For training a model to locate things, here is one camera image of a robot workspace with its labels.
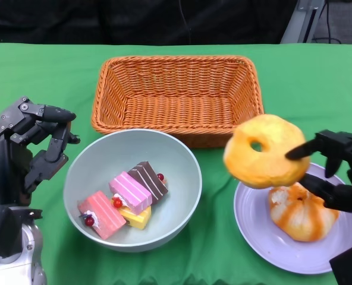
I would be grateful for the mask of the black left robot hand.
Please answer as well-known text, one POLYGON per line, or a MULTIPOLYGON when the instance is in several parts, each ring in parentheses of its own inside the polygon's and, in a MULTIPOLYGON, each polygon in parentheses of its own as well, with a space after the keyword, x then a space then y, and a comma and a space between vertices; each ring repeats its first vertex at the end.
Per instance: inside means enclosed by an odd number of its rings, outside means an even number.
POLYGON ((21 97, 0 114, 0 204, 28 206, 32 193, 68 161, 64 151, 80 139, 76 114, 21 97))

